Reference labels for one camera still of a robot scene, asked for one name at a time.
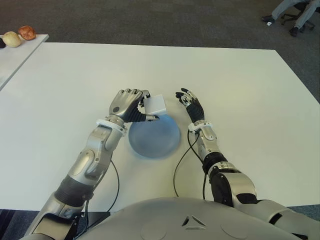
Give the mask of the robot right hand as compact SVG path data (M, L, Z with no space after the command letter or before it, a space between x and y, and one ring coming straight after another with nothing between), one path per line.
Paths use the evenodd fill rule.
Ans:
M186 88L175 93L178 101L184 105L192 123L205 120L205 113L196 95Z

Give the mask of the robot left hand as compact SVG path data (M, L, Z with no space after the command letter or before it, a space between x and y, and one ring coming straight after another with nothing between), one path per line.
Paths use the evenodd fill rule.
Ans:
M109 107L109 119L121 119L124 123L152 122L160 118L139 111L138 106L144 107L144 99L150 98L148 90L121 89L114 97Z

